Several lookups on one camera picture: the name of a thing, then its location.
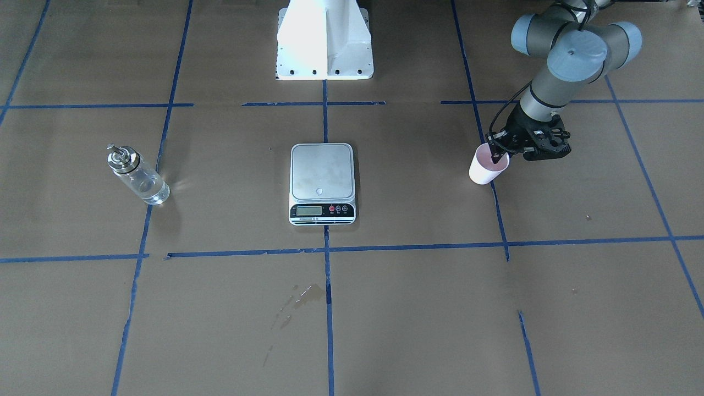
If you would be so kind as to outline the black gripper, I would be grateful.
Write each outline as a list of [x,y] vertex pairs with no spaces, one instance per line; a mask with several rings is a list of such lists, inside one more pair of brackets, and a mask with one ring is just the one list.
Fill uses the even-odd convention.
[[548,121],[535,120],[518,104],[508,116],[503,131],[486,133],[495,166],[508,166],[509,153],[520,153],[527,161],[558,160],[571,153],[569,140],[570,133],[560,115],[552,115]]

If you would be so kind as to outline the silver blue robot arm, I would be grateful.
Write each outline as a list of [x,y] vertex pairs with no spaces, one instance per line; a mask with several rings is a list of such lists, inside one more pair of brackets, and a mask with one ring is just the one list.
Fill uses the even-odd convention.
[[512,100],[515,106],[499,131],[486,133],[489,158],[522,155],[527,161],[558,160],[571,153],[561,111],[587,85],[622,68],[643,47],[636,25],[621,21],[590,24],[611,1],[555,1],[539,14],[526,14],[511,33],[514,50],[546,63]]

